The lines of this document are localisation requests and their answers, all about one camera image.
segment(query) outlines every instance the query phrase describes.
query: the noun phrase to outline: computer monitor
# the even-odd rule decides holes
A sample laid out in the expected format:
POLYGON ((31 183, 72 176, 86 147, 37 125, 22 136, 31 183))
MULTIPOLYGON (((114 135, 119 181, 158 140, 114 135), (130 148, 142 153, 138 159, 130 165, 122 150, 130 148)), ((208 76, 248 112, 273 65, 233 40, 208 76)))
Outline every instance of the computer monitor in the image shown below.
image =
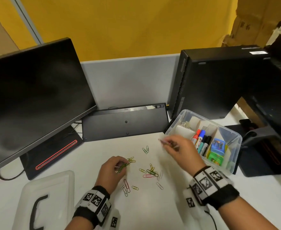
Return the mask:
POLYGON ((0 56, 0 168, 96 108, 71 39, 0 56))

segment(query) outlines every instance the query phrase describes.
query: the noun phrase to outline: left hand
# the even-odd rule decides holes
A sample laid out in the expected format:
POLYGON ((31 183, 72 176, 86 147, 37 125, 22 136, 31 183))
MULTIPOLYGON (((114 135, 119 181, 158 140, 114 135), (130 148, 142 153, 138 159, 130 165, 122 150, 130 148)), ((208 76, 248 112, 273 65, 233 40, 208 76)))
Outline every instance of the left hand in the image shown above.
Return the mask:
POLYGON ((111 195, 116 189, 119 181, 127 172, 127 168, 123 168, 119 174, 115 171, 115 166, 121 166, 124 163, 129 163, 128 160, 121 156, 112 156, 102 166, 98 174, 96 185, 101 185, 111 195))

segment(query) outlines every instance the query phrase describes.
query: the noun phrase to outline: green eraser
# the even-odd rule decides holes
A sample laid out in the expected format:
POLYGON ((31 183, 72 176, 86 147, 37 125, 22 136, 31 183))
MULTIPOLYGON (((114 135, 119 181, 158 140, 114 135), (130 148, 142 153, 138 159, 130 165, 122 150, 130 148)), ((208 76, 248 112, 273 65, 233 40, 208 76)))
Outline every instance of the green eraser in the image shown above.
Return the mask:
POLYGON ((213 162, 213 163, 215 163, 215 164, 221 166, 221 165, 222 165, 222 162, 223 162, 223 160, 224 160, 224 157, 221 156, 221 155, 219 155, 219 154, 217 154, 217 153, 215 153, 215 152, 210 152, 208 159, 209 159, 211 162, 213 162))

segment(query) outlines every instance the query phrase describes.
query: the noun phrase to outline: blue eraser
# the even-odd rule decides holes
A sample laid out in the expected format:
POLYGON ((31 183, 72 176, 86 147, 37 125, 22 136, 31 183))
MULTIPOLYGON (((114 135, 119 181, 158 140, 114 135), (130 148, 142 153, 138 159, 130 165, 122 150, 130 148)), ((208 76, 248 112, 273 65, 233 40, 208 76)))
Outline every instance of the blue eraser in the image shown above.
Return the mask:
POLYGON ((211 152, 215 152, 221 156, 224 156, 225 146, 226 146, 225 141, 214 138, 214 140, 212 141, 212 144, 211 144, 211 152))

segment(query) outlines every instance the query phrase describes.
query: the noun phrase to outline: barcode sticker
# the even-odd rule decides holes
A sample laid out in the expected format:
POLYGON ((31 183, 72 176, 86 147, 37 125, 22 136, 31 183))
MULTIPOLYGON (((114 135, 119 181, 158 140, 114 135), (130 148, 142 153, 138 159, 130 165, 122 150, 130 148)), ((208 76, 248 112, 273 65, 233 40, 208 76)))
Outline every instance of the barcode sticker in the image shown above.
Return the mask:
POLYGON ((258 55, 258 54, 268 54, 266 51, 250 51, 249 53, 253 55, 258 55))

